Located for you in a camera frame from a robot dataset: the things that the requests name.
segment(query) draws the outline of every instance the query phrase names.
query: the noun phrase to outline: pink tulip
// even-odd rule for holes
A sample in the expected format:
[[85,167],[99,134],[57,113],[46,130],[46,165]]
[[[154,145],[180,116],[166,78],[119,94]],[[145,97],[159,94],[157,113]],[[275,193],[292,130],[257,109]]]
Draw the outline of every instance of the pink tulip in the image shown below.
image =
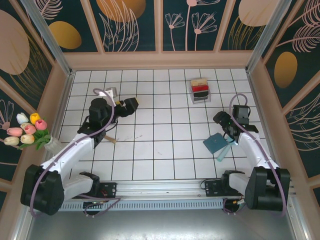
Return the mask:
[[38,121],[35,122],[35,127],[38,130],[46,130],[47,129],[47,123],[44,120],[39,119]]
[[6,133],[10,136],[20,137],[22,135],[22,128],[20,127],[11,127],[6,130]]
[[34,134],[37,131],[37,129],[33,125],[27,125],[25,126],[24,131],[26,134]]

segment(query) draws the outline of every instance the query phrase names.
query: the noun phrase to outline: line-drawn flower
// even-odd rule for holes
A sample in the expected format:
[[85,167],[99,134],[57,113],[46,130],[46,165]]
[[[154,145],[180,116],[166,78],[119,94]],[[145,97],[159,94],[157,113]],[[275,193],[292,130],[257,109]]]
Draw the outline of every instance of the line-drawn flower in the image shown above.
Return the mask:
[[188,51],[188,26],[189,26],[189,15],[190,8],[201,5],[212,5],[219,3],[220,0],[186,0],[186,4],[188,4],[188,13],[186,15],[186,28],[185,28],[185,50]]
[[217,30],[217,25],[214,25],[216,20],[214,18],[215,13],[204,13],[199,18],[199,13],[192,14],[192,25],[195,33],[194,50],[197,51],[197,37],[199,34],[211,33]]
[[174,44],[174,38],[172,36],[172,29],[183,27],[185,25],[185,22],[183,21],[181,13],[179,13],[179,14],[174,13],[174,14],[172,14],[172,16],[170,13],[167,13],[165,15],[165,20],[170,28],[171,43],[172,43],[173,51],[176,51],[175,44]]
[[15,105],[8,101],[7,105],[3,99],[0,100],[0,129],[10,128],[10,121],[14,114]]

